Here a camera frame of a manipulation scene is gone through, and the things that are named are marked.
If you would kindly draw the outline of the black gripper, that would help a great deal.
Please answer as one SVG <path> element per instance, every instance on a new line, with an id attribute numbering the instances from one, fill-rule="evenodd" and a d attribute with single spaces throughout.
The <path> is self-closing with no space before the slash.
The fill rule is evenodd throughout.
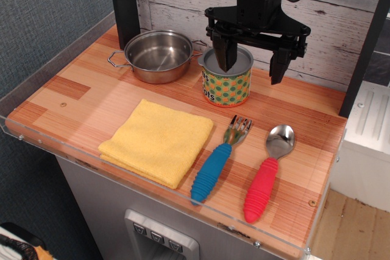
<path id="1" fill-rule="evenodd" d="M 239 44 L 273 52 L 269 68 L 272 85 L 282 81 L 292 58 L 305 55 L 311 29 L 287 16 L 281 4 L 282 0 L 237 0 L 236 6 L 205 10 L 207 35 L 224 72 L 236 63 Z"/>

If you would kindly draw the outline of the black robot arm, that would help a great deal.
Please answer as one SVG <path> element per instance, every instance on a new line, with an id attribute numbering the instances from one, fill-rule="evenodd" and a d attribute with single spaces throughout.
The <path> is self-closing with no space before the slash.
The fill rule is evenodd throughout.
<path id="1" fill-rule="evenodd" d="M 207 8 L 205 16 L 207 36 L 225 72 L 236 63 L 239 44 L 269 50 L 273 53 L 269 76 L 275 85 L 282 81 L 290 62 L 306 53 L 311 29 L 289 17 L 282 10 L 282 0 L 236 0 L 235 6 Z"/>

